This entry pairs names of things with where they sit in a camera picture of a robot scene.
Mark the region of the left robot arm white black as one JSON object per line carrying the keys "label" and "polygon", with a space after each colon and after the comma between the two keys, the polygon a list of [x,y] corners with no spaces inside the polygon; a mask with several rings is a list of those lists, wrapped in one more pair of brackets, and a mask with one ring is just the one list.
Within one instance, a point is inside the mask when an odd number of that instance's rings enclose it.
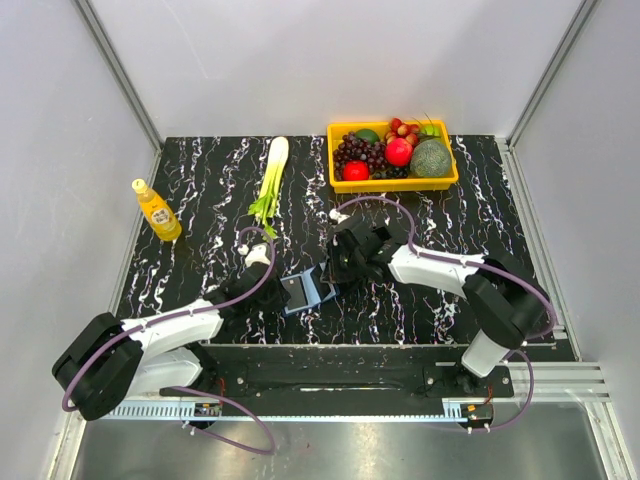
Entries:
{"label": "left robot arm white black", "polygon": [[226,324],[253,313],[284,309],[290,294],[275,276],[230,280],[192,303],[151,317],[94,317],[52,367],[63,388],[62,409],[87,421],[104,417],[127,397],[185,386],[213,390],[217,372],[187,345],[215,337]]}

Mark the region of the black card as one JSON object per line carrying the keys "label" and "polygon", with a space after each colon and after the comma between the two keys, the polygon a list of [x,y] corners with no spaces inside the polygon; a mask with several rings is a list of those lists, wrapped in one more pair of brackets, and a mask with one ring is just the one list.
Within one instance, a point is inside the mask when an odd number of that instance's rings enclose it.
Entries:
{"label": "black card", "polygon": [[334,296],[341,293],[342,266],[337,260],[327,259],[324,262],[320,282],[331,290]]}
{"label": "black card", "polygon": [[289,294],[289,300],[284,307],[284,313],[286,315],[291,315],[303,310],[308,304],[304,289],[303,276],[293,275],[283,278],[281,283]]}

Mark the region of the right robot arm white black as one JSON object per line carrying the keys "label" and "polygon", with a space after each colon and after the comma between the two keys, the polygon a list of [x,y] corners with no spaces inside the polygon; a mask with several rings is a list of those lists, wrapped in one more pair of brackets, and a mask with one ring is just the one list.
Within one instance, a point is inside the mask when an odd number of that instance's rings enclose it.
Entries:
{"label": "right robot arm white black", "polygon": [[464,299],[479,332],[461,357],[457,388],[469,396],[491,382],[490,373],[506,355],[532,334],[549,303],[548,295],[506,251],[496,255],[460,255],[418,247],[337,211],[327,243],[324,280],[347,285],[367,279],[443,290]]}

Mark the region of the blue leather card holder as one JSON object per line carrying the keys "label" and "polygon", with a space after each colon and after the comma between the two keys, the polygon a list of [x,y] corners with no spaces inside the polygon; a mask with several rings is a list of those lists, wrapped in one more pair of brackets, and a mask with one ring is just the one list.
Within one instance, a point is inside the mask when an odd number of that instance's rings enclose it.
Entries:
{"label": "blue leather card holder", "polygon": [[[328,286],[323,285],[320,282],[320,276],[322,274],[323,267],[324,267],[324,262],[321,262],[317,264],[315,267],[309,268],[303,271],[302,273],[294,274],[294,275],[303,276],[304,289],[305,289],[307,302],[308,302],[307,306],[303,310],[300,310],[294,314],[315,308],[336,297],[332,294]],[[294,314],[286,315],[284,313],[284,309],[283,309],[283,314],[285,316],[294,315]]]}

